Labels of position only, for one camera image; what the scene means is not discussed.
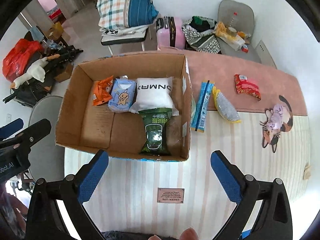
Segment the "person's hand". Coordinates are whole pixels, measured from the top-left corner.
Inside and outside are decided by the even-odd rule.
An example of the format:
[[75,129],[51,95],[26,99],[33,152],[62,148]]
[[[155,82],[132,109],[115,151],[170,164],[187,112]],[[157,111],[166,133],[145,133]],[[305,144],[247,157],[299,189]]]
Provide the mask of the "person's hand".
[[[157,235],[153,235],[148,240],[162,240],[162,239]],[[188,228],[181,233],[179,240],[199,240],[199,237],[193,228]]]

